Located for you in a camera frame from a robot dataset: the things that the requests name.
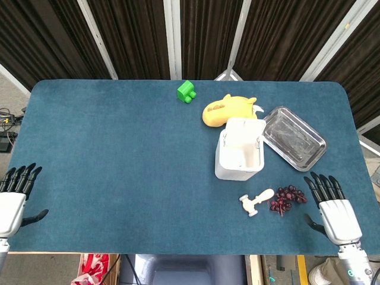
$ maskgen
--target robotic arm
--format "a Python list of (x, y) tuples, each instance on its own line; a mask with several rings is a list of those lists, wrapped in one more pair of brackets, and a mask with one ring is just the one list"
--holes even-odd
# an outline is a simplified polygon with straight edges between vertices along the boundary
[(42, 170), (42, 167), (34, 169), (35, 166), (33, 163), (17, 170), (12, 168), (0, 180), (0, 272), (10, 249), (8, 238), (15, 235), (20, 227), (43, 219), (49, 211), (45, 209), (34, 217), (23, 218), (34, 181)]
[(316, 224), (305, 214), (307, 224), (339, 246), (338, 257), (346, 267), (351, 285), (373, 285), (372, 269), (366, 252), (360, 247), (362, 231), (350, 202), (344, 197), (338, 181), (311, 172), (314, 182), (304, 177), (309, 185), (324, 226)]

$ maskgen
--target brown curtain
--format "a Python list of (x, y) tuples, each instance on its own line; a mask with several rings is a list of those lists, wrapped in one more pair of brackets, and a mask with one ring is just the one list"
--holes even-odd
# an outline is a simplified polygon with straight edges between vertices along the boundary
[(170, 79), (163, 1), (88, 4), (119, 79)]
[(380, 115), (380, 2), (316, 80), (336, 81), (343, 85), (357, 127)]
[(227, 68), (242, 4), (242, 0), (181, 0), (184, 79), (213, 80)]
[(354, 0), (253, 0), (233, 69), (243, 80), (299, 80)]
[(0, 63), (27, 89), (42, 79), (109, 78), (76, 0), (3, 0)]

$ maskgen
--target yellow toy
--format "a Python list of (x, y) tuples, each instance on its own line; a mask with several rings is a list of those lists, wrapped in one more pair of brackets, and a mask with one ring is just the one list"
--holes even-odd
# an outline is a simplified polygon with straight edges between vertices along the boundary
[(251, 118), (257, 119), (256, 111), (263, 112), (259, 106), (254, 105), (256, 98), (225, 95), (219, 101), (214, 101), (203, 110), (202, 119), (208, 126), (223, 126), (229, 118)]

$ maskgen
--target stainless steel tray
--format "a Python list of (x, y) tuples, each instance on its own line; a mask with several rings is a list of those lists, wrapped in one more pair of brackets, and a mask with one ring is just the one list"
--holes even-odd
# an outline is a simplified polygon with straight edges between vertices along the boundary
[(309, 171), (327, 150), (327, 142), (284, 106), (275, 108), (264, 120), (264, 141), (299, 171)]

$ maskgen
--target table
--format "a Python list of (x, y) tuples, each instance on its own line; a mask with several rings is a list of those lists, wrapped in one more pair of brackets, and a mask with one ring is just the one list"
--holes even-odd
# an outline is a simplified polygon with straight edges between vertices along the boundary
[[(344, 89), (337, 83), (193, 81), (190, 104), (176, 98), (183, 81), (46, 80), (31, 93), (10, 167), (43, 170), (25, 216), (40, 222), (9, 240), (17, 252), (149, 254), (318, 254), (337, 247), (311, 230), (321, 222), (298, 172), (268, 146), (264, 169), (245, 182), (219, 180), (214, 156), (222, 128), (203, 108), (226, 93), (256, 96), (263, 118), (284, 105), (328, 141), (313, 167), (335, 176), (363, 231), (362, 245), (380, 254), (379, 208)], [(239, 197), (293, 184), (309, 198), (284, 217), (267, 205), (249, 218)]]

